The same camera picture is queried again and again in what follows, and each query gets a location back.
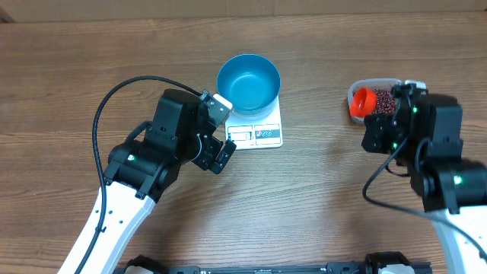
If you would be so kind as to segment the red beans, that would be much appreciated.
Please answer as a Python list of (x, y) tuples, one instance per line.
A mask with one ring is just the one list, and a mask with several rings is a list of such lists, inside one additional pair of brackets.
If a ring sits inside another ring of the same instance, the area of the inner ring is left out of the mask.
[(396, 100), (393, 97), (391, 91), (381, 89), (375, 89), (373, 91), (377, 95), (377, 105), (372, 114), (388, 114), (394, 113), (396, 111)]

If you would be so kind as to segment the red measuring scoop blue handle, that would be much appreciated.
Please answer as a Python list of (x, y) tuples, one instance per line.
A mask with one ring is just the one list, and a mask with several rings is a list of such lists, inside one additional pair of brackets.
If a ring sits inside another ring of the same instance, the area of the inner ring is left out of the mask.
[(365, 118), (372, 114), (377, 105), (377, 95), (370, 88), (359, 88), (353, 95), (349, 111), (352, 116)]

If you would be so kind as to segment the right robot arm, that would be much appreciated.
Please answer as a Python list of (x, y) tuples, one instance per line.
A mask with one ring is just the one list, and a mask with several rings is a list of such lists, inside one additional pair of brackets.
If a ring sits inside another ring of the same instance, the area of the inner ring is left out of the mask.
[(416, 83), (391, 88), (396, 110), (364, 118), (362, 147), (387, 154), (407, 169), (423, 210), (376, 201), (376, 206), (431, 221), (450, 273), (486, 271), (486, 166), (462, 157), (463, 109), (455, 97), (430, 94)]

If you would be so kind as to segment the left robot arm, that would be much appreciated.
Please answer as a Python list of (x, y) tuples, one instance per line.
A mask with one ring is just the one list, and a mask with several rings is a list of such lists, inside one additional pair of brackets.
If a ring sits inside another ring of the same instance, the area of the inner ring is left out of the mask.
[(140, 124), (110, 152), (102, 170), (105, 187), (59, 271), (112, 273), (185, 163), (221, 173), (236, 145), (213, 134), (232, 110), (232, 103), (219, 94), (165, 90), (153, 120)]

